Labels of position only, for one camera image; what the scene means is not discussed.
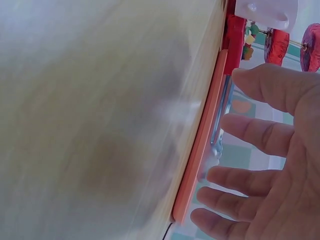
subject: white tile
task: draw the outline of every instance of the white tile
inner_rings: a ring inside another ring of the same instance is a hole
[[[258,149],[251,150],[251,157],[249,163],[250,170],[267,170],[269,169],[270,156],[264,154]]]

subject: wooden surface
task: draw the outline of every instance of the wooden surface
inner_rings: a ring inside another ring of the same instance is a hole
[[[2,0],[0,238],[160,240],[222,0]]]

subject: blue tile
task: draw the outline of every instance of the blue tile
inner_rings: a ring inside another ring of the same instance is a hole
[[[250,165],[251,148],[223,144],[220,166],[248,169]]]
[[[208,236],[207,234],[205,234],[203,231],[201,231],[200,229],[198,229],[196,231],[195,237],[201,240],[215,240],[214,238]]]
[[[171,236],[171,240],[194,240],[195,238],[192,236],[186,236],[179,233],[174,233]]]

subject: orange edge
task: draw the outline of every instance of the orange edge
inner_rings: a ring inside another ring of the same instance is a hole
[[[206,145],[210,144],[208,138],[210,138],[210,129],[212,129],[212,125],[214,124],[216,108],[219,105],[218,101],[227,55],[227,49],[220,51],[218,55],[199,128],[173,206],[172,216],[179,224],[183,224],[186,218],[189,204],[195,193],[197,175],[202,164],[204,150]]]

